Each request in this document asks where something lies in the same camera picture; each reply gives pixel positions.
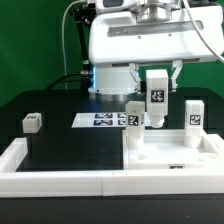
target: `black table surface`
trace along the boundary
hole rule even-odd
[[[208,89],[170,93],[163,128],[184,128],[190,99],[205,104],[204,130],[224,137],[224,99]],[[71,125],[76,113],[124,112],[126,103],[92,100],[79,90],[24,92],[0,109],[0,154],[16,137],[27,137],[29,153],[17,172],[123,169],[124,128]],[[22,120],[33,112],[42,114],[43,126],[24,135]],[[0,223],[223,223],[224,194],[14,198],[0,199],[0,208]]]

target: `small white box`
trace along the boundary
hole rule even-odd
[[[168,113],[168,74],[165,69],[147,70],[147,113],[150,124],[160,128]]]
[[[126,132],[129,148],[141,148],[145,131],[145,102],[129,101],[126,104]]]
[[[40,113],[27,114],[23,119],[23,133],[37,133],[42,126]]]

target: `white cube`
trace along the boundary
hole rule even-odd
[[[29,113],[23,119],[23,133],[37,133],[42,126],[40,113]]]

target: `white block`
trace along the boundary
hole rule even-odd
[[[16,138],[0,156],[0,173],[15,172],[27,153],[27,140]]]
[[[186,101],[185,139],[189,148],[199,148],[203,135],[204,103],[201,100]]]
[[[126,133],[129,148],[141,148],[145,131],[145,102],[130,101],[126,104]]]
[[[150,124],[160,128],[168,113],[168,74],[165,69],[147,70],[147,113]]]
[[[23,133],[37,133],[42,126],[40,113],[29,113],[23,119]]]

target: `label sticker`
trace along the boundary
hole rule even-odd
[[[184,169],[184,165],[169,165],[170,169]]]
[[[165,102],[164,90],[152,90],[151,91],[151,102],[152,103],[164,103]]]
[[[108,118],[113,118],[113,114],[112,114],[112,113],[109,113],[109,114],[106,114],[106,113],[97,113],[97,114],[95,114],[95,118],[96,118],[96,119],[108,119]]]
[[[95,120],[94,126],[111,126],[113,125],[113,120]]]
[[[27,119],[36,119],[37,116],[28,116]]]
[[[117,117],[121,119],[126,119],[126,113],[118,113]]]
[[[139,125],[138,116],[128,115],[128,125],[138,126]]]
[[[201,125],[201,115],[190,115],[190,125]]]
[[[126,120],[118,120],[118,125],[125,126],[126,125]]]

